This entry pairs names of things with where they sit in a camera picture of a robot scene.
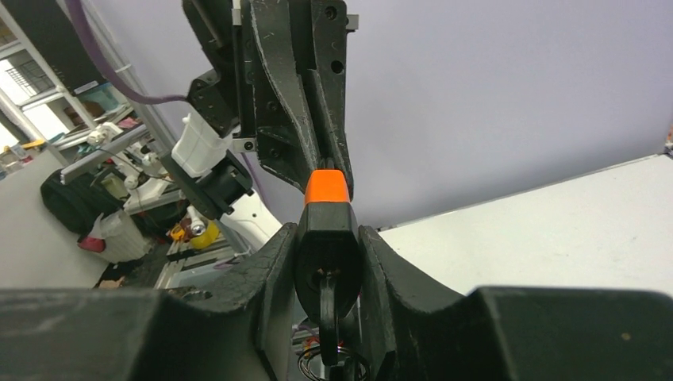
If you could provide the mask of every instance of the white desk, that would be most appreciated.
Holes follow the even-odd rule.
[[[673,160],[652,156],[381,236],[463,294],[520,285],[673,295],[672,215]]]

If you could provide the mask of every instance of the orange cap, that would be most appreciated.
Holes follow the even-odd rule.
[[[306,186],[304,204],[309,202],[350,202],[344,173],[338,169],[313,171]]]

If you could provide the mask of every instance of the black mechanical part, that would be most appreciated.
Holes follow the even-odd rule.
[[[143,289],[0,292],[0,379],[285,379],[295,229],[183,300]]]
[[[309,202],[297,228],[294,287],[311,321],[321,320],[320,282],[336,284],[335,306],[344,318],[357,300],[363,276],[355,215],[348,202]]]
[[[185,0],[183,8],[215,70],[190,90],[198,112],[221,135],[239,121],[240,137],[256,138],[260,165],[301,191],[321,159],[332,158],[352,197],[345,3],[243,0],[240,25],[231,2]]]
[[[673,300],[650,292],[484,287],[464,298],[370,227],[362,346],[373,379],[669,379]]]
[[[231,152],[200,179],[192,179],[170,153],[160,161],[191,204],[210,220],[232,213],[231,205],[244,194],[253,192],[250,173]]]
[[[320,356],[325,366],[336,365],[338,362],[337,346],[339,345],[339,318],[336,304],[336,280],[331,275],[324,276],[320,281]]]

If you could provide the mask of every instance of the metal ring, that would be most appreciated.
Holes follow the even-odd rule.
[[[344,347],[337,346],[336,352],[344,356],[350,357],[354,359],[355,362],[357,362],[358,366],[360,367],[360,370],[362,371],[362,374],[360,375],[360,381],[365,381],[369,379],[369,363],[367,362],[367,360],[365,360],[364,357],[362,357],[359,353]],[[311,370],[310,366],[311,360],[313,360],[319,354],[320,354],[320,346],[311,347],[302,352],[302,354],[299,355],[299,359],[297,360],[299,371],[302,372],[304,377],[306,377],[311,381],[329,381],[316,375]]]

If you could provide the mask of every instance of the wall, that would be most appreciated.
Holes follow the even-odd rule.
[[[185,93],[208,69],[179,0],[89,3],[153,94]],[[346,117],[360,222],[437,214],[663,148],[670,0],[348,4],[360,14]],[[179,129],[184,105],[163,110]],[[271,210],[296,220],[302,196],[261,177]]]
[[[40,184],[56,169],[49,152],[0,181],[0,288],[92,287],[107,263],[77,247],[43,206]]]

